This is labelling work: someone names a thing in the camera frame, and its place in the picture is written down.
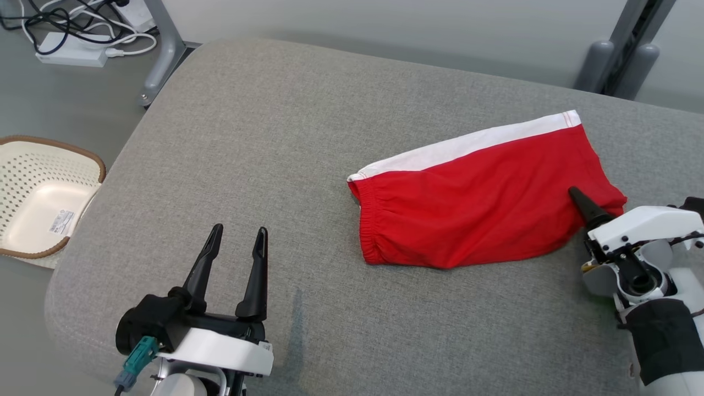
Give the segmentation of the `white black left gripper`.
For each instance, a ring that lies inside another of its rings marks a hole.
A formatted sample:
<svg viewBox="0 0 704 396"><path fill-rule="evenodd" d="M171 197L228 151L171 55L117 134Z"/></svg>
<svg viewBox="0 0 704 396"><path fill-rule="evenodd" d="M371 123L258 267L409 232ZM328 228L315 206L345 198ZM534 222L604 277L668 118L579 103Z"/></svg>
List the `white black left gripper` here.
<svg viewBox="0 0 704 396"><path fill-rule="evenodd" d="M186 310L186 334L171 353L159 351L158 358L201 366L217 367L247 376L270 376L274 363L271 343L262 321L267 318L268 233L257 231L253 264L242 301L235 315L206 313L205 301L213 261L221 248L224 226L217 223L209 233L183 288L190 295Z"/></svg>

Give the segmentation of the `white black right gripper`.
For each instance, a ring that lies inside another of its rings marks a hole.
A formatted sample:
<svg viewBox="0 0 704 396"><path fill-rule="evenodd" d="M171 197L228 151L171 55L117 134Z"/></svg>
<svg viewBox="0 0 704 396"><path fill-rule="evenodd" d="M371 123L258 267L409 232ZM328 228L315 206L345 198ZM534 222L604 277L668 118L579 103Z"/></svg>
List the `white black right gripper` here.
<svg viewBox="0 0 704 396"><path fill-rule="evenodd" d="M621 250L634 250L641 261L666 272L673 263L672 246L702 248L702 218L696 211L638 206L614 218L579 188L570 187L568 193L587 230L585 243L592 259L583 264L584 273L615 263L613 254Z"/></svg>

